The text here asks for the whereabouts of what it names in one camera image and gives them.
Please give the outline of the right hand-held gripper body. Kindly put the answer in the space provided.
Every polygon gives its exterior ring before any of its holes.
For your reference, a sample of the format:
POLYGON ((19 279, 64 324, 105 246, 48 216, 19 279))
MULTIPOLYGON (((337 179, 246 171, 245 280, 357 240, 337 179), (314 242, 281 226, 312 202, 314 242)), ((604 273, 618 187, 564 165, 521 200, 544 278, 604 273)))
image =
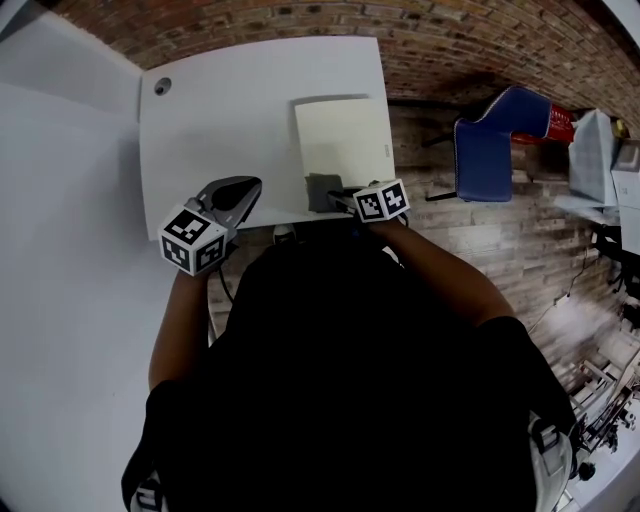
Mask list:
POLYGON ((401 179, 373 186, 356 192, 353 196, 360 220, 373 223, 391 220, 410 209, 409 200, 401 179))

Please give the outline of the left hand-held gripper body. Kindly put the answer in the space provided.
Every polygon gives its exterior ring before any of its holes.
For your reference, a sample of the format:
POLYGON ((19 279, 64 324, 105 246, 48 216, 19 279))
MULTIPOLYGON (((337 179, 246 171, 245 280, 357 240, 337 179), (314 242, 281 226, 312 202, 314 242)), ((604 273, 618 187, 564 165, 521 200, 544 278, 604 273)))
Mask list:
POLYGON ((207 209, 192 197, 159 226, 160 255, 187 275, 217 270, 235 249, 237 226, 234 210, 207 209))

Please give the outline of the grey woven cloth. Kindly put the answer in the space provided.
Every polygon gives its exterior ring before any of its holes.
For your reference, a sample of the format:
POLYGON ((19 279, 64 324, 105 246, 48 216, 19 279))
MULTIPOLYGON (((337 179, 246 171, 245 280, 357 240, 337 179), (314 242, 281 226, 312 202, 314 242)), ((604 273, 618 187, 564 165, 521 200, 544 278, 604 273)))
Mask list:
POLYGON ((342 193, 344 187, 340 175, 312 173, 305 177, 308 209, 315 213, 333 213, 339 209, 330 197, 333 192, 342 193))

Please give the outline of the person's right forearm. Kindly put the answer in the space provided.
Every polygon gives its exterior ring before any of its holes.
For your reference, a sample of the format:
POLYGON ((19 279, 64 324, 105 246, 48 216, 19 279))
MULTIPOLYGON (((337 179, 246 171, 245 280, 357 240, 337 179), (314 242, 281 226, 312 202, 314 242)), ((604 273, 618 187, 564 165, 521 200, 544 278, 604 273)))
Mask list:
POLYGON ((410 227, 393 219, 371 223, 368 229, 467 323, 480 326, 494 318, 515 315, 506 298, 484 274, 410 227))

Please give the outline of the person's left forearm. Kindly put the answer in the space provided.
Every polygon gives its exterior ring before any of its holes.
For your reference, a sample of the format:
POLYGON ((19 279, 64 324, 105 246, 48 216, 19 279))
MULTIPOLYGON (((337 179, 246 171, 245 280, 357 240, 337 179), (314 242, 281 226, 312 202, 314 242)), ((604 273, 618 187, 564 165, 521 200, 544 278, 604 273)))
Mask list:
POLYGON ((151 355, 148 384, 191 377, 208 349, 208 276, 181 271, 172 285, 151 355))

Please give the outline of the blue chair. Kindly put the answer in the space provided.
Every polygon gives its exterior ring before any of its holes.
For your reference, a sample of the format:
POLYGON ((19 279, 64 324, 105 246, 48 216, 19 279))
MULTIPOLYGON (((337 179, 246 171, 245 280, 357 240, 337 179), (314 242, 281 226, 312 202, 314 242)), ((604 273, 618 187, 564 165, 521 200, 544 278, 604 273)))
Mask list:
POLYGON ((453 128, 455 189, 468 202, 508 202, 512 198, 511 136, 547 136, 552 103, 529 89, 512 86, 473 119, 453 128))

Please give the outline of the person's black shirt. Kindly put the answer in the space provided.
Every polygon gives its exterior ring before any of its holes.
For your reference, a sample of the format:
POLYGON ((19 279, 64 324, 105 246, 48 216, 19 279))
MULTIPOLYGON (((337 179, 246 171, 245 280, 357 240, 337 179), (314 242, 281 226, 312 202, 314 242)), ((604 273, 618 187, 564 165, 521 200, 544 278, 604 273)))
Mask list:
POLYGON ((577 432, 516 318, 473 326, 369 229, 269 247, 150 390, 126 512, 551 512, 577 432))

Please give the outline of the red plastic crate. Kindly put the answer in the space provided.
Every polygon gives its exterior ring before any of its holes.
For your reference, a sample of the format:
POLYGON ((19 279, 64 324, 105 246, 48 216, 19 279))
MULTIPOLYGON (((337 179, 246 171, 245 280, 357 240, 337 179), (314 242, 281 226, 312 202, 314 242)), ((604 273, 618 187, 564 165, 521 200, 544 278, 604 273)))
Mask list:
POLYGON ((569 145, 574 141, 575 136, 573 120, 574 116, 571 112, 553 104, 551 106, 549 128, 544 138, 537 138, 524 133, 513 133, 511 141, 524 145, 538 145, 551 141, 569 145))

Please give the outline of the black swivel chair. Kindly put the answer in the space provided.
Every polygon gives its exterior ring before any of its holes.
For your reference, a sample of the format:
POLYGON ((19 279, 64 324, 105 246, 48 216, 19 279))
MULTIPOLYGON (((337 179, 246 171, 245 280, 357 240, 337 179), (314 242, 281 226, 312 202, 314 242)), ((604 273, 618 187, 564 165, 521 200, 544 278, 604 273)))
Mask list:
POLYGON ((594 235, 594 245, 600 255, 620 264, 620 272, 608 282, 609 285, 618 284, 614 293, 625 287, 629 296, 640 301, 640 255, 622 248, 619 226, 600 225, 595 229, 594 235))

